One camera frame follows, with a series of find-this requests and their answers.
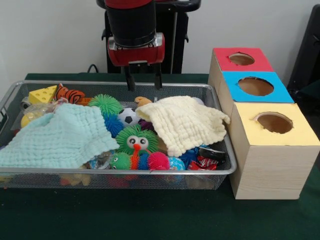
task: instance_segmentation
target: black cable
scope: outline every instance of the black cable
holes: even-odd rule
[[[90,67],[88,68],[87,73],[90,73],[91,69],[94,68],[96,73],[99,73],[99,70],[95,64],[91,64]]]

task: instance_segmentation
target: pink spiky ball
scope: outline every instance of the pink spiky ball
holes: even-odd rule
[[[148,157],[148,166],[150,170],[169,170],[169,158],[159,151],[151,153]]]

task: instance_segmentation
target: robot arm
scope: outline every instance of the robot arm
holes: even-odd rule
[[[161,63],[165,57],[165,37],[156,32],[157,11],[191,12],[201,0],[105,0],[110,29],[108,54],[112,63],[124,67],[129,91],[135,90],[132,64],[154,65],[155,87],[162,87]]]

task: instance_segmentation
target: green spiky ball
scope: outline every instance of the green spiky ball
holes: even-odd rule
[[[127,139],[130,136],[137,136],[139,138],[146,138],[148,139],[149,146],[148,150],[151,153],[155,153],[158,151],[158,138],[151,130],[141,130],[141,126],[139,124],[134,126],[125,127],[119,134],[115,137],[116,142],[120,145],[118,151],[123,152],[129,155],[134,154],[134,149],[130,148],[127,145]],[[141,150],[139,155],[145,154],[147,151]]]
[[[111,169],[129,170],[131,165],[130,156],[124,152],[115,153],[110,159]]]
[[[107,94],[95,96],[88,104],[90,107],[98,107],[103,116],[118,115],[123,109],[120,102],[114,97]]]

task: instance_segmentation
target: yellow ball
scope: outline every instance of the yellow ball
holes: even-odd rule
[[[29,123],[30,123],[29,118],[27,117],[27,115],[24,115],[23,118],[21,119],[21,128],[23,129]]]

